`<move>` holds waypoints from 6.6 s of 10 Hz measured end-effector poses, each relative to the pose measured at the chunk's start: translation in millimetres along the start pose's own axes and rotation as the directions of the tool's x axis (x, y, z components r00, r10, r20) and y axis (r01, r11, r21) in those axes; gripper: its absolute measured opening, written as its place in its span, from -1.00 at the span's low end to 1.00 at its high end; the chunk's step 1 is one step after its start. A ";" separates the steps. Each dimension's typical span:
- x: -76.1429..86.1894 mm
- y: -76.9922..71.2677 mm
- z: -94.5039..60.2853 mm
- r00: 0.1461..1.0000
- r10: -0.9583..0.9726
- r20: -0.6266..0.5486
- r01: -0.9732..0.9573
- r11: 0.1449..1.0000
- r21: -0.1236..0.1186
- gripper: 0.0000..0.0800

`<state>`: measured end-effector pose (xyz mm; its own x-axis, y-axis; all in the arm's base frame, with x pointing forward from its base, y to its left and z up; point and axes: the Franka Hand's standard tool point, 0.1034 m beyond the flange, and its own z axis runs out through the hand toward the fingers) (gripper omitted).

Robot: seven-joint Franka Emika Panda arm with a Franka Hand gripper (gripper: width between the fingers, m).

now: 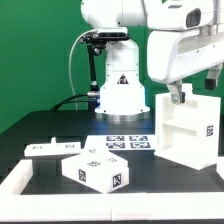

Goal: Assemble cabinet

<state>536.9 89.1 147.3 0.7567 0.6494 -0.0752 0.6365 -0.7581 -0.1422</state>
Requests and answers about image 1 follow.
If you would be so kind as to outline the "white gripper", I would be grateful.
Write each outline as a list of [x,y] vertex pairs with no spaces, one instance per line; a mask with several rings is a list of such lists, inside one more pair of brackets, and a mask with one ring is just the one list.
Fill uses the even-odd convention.
[[156,30],[149,35],[148,75],[154,82],[168,84],[174,104],[185,102],[180,79],[208,68],[205,88],[214,90],[218,86],[223,62],[224,30],[208,36],[201,35],[199,29],[182,32]]

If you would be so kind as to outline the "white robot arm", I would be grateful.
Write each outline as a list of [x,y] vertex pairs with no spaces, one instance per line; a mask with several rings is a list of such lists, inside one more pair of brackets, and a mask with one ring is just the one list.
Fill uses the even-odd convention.
[[217,86],[224,65],[224,0],[82,0],[92,27],[93,52],[107,51],[106,81],[95,112],[134,116],[149,111],[139,81],[139,48],[130,26],[147,26],[147,72],[164,84],[175,104],[185,101],[182,80],[208,70],[205,87]]

